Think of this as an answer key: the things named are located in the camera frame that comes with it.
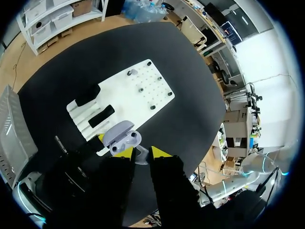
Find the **black foam block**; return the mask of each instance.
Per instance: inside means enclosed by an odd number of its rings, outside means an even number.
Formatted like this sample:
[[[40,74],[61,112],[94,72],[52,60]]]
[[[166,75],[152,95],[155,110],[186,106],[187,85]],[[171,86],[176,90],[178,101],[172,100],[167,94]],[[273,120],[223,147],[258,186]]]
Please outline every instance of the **black foam block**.
[[[114,108],[111,105],[108,105],[102,112],[98,113],[95,117],[90,119],[88,122],[92,128],[96,127],[106,118],[114,113]]]
[[[90,87],[85,93],[81,94],[75,99],[75,102],[78,106],[83,106],[86,103],[92,101],[97,97],[97,95],[100,93],[101,88],[98,84]]]

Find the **white shelf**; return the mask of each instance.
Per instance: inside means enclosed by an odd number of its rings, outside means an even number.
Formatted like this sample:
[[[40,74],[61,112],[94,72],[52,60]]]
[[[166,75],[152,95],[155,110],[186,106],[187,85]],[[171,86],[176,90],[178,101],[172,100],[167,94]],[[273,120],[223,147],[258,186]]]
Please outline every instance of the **white shelf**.
[[[27,21],[26,26],[25,26],[25,30],[29,30],[33,25],[35,25],[37,22],[39,22],[41,19],[43,19],[44,17],[50,15],[51,13],[55,12],[56,10],[64,7],[64,6],[68,6],[72,3],[75,3],[79,0],[69,0],[66,1],[62,4],[59,4],[58,6],[54,6],[53,0],[46,0],[46,4],[47,4],[47,11],[45,11],[43,14],[39,15],[37,18],[35,18],[32,21]]]
[[[65,30],[75,26],[75,25],[78,25],[78,24],[81,24],[85,21],[89,21],[89,20],[92,20],[92,19],[95,19],[95,18],[99,18],[99,17],[102,17],[102,12],[100,12],[98,9],[96,9],[95,7],[92,7],[92,10],[91,12],[89,13],[86,13],[84,15],[81,15],[81,16],[78,16],[76,18],[73,18],[72,19],[72,23],[61,28],[61,29],[56,29],[55,28],[55,25],[51,22],[51,30],[52,30],[52,33],[50,36],[46,37],[45,39],[41,40],[41,41],[34,41],[34,47],[37,49],[39,48],[40,46],[42,46],[45,42],[47,42],[48,40],[50,40],[51,38],[55,37],[56,35],[60,34],[61,32],[64,32]]]
[[[33,25],[35,25],[37,22],[39,22],[41,19],[44,17],[47,17],[51,13],[55,12],[56,10],[61,9],[62,7],[65,7],[67,5],[70,5],[72,3],[75,3],[79,0],[68,0],[58,6],[54,6],[53,0],[46,0],[46,7],[47,10],[43,14],[39,15],[37,18],[35,18],[32,21],[27,21],[27,18],[24,16],[22,12],[18,13],[16,16],[17,23],[19,25],[20,31],[22,35],[24,36],[24,39],[26,40],[27,44],[29,45],[30,49],[34,52],[34,54],[37,56],[38,55],[38,48],[41,47],[44,43],[46,43],[48,40],[51,38],[55,37],[56,35],[60,34],[61,32],[75,26],[78,24],[81,24],[85,21],[89,21],[95,18],[101,17],[101,21],[105,21],[106,17],[106,10],[107,10],[107,5],[108,5],[108,0],[92,0],[92,10],[89,13],[86,13],[84,15],[81,15],[79,17],[73,18],[72,23],[69,25],[61,28],[61,29],[56,29],[55,25],[53,22],[51,22],[51,34],[46,37],[45,39],[42,39],[41,41],[34,41],[33,38],[30,36],[30,29],[32,28]],[[102,3],[102,12],[99,11],[97,8],[99,7],[100,3]]]
[[[224,162],[227,160],[226,156],[228,155],[228,150],[224,151],[223,149],[214,146],[213,154],[216,160]]]
[[[224,124],[221,123],[219,131],[217,132],[216,137],[212,143],[212,146],[216,146],[222,149],[224,147],[225,140],[226,140],[226,135],[225,135]]]

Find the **white pegboard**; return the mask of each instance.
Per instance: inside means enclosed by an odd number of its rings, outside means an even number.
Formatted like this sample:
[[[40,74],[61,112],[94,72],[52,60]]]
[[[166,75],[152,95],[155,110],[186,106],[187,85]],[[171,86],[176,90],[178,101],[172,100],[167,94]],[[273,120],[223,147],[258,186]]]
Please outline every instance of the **white pegboard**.
[[[99,83],[99,86],[101,91],[95,100],[81,107],[78,107],[74,100],[67,106],[67,111],[87,141],[124,120],[133,122],[133,129],[136,130],[175,97],[151,60],[131,66]],[[114,108],[114,114],[91,128],[88,121],[108,105]],[[108,150],[105,148],[98,152],[98,155],[102,156]]]

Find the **cardboard box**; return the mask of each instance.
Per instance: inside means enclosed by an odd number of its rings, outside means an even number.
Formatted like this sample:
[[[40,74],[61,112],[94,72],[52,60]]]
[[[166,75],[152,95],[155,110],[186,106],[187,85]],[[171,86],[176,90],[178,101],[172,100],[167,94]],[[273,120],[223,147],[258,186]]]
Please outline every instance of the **cardboard box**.
[[[228,158],[227,158],[227,161],[233,161],[234,160],[234,157],[232,157],[232,156],[229,156]]]
[[[50,47],[57,41],[58,41],[58,36],[53,37],[51,40],[48,41],[48,47]]]
[[[41,54],[48,49],[48,44],[44,43],[42,46],[38,48],[38,53]]]
[[[69,28],[68,30],[61,33],[61,37],[65,37],[73,32],[72,28]]]
[[[82,0],[71,4],[74,9],[73,17],[78,17],[83,14],[89,13],[92,8],[92,0]]]
[[[226,161],[224,164],[226,166],[230,167],[230,168],[234,168],[235,167],[235,162],[234,161]]]
[[[209,56],[209,57],[203,57],[203,59],[204,59],[204,61],[205,61],[205,63],[206,63],[207,65],[213,63],[213,58],[212,58],[211,56]]]

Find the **water bottle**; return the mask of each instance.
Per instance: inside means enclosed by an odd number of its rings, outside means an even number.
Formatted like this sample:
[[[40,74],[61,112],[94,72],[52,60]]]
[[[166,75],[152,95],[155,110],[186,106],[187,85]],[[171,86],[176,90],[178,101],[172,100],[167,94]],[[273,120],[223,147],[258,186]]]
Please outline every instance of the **water bottle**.
[[[150,3],[149,6],[141,7],[138,11],[135,22],[136,23],[145,23],[154,21],[157,15],[157,9],[153,2]]]
[[[164,5],[157,7],[158,13],[155,21],[161,21],[167,14],[166,8]]]
[[[143,3],[141,2],[141,0],[136,0],[136,1],[132,2],[132,4],[126,10],[125,17],[128,19],[134,20],[142,5],[143,5]]]
[[[133,0],[125,0],[121,13],[125,14]]]

